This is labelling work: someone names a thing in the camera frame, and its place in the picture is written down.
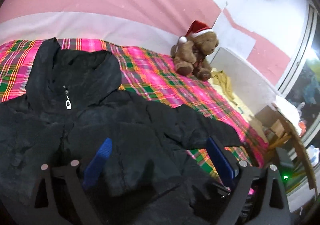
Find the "plaid bedsheet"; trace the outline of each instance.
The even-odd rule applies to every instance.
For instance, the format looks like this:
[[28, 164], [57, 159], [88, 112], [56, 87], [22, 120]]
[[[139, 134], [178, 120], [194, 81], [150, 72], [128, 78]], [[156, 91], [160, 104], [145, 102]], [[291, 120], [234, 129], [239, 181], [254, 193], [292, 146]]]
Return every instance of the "plaid bedsheet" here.
[[[208, 82], [195, 77], [184, 77], [174, 72], [169, 56], [138, 47], [119, 47], [96, 39], [60, 39], [62, 49], [79, 49], [88, 52], [106, 49], [110, 45], [117, 57], [121, 72], [121, 89], [136, 92], [145, 99], [178, 107], [186, 104], [206, 117], [223, 121], [235, 128], [242, 142], [246, 141], [260, 166], [267, 144], [250, 128], [249, 124], [222, 98]], [[42, 40], [14, 40], [0, 46], [0, 101], [25, 93], [32, 63]], [[249, 156], [241, 147], [227, 148], [237, 159]], [[205, 150], [188, 152], [212, 176], [217, 173]]]

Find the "black jacket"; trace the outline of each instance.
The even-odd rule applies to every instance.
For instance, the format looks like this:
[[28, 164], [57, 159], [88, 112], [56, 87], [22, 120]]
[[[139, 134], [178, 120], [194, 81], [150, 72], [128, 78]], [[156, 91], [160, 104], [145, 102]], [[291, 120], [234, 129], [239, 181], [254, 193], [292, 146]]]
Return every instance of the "black jacket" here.
[[55, 38], [42, 43], [26, 94], [0, 104], [2, 198], [28, 205], [42, 164], [94, 155], [109, 137], [111, 156], [87, 192], [102, 220], [206, 224], [194, 206], [212, 180], [186, 150], [204, 148], [212, 135], [239, 146], [235, 130], [186, 105], [172, 109], [118, 90], [121, 71], [108, 50], [61, 50]]

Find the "crumpled cloth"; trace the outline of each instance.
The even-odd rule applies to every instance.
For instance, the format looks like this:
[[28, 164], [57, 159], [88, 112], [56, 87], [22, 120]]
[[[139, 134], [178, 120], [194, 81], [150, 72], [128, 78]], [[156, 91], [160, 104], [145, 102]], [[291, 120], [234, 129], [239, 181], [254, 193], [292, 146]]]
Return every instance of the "crumpled cloth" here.
[[238, 105], [234, 101], [235, 97], [233, 96], [233, 90], [232, 90], [232, 86], [231, 86], [230, 77], [228, 77], [223, 72], [223, 70], [222, 71], [212, 71], [211, 76], [213, 78], [213, 84], [221, 86], [222, 92], [227, 96], [227, 98], [235, 105]]

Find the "teddy bear paw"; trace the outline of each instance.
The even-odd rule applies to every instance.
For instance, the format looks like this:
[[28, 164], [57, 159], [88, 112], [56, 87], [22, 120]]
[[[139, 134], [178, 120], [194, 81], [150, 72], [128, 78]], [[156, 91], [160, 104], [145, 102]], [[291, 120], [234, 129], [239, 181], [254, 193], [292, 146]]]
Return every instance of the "teddy bear paw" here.
[[211, 73], [209, 71], [202, 71], [199, 73], [199, 79], [203, 81], [207, 81], [211, 78]]
[[193, 66], [186, 61], [180, 62], [176, 65], [176, 72], [180, 75], [188, 76], [192, 73], [192, 71]]

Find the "zipper pull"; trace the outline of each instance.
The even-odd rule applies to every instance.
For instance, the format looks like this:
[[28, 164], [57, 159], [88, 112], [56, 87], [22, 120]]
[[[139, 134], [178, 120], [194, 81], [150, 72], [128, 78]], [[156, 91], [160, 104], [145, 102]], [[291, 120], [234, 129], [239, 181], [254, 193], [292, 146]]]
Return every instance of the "zipper pull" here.
[[71, 102], [68, 97], [69, 91], [67, 90], [66, 86], [63, 86], [63, 88], [65, 89], [65, 93], [66, 93], [66, 107], [69, 110], [69, 109], [71, 109]]

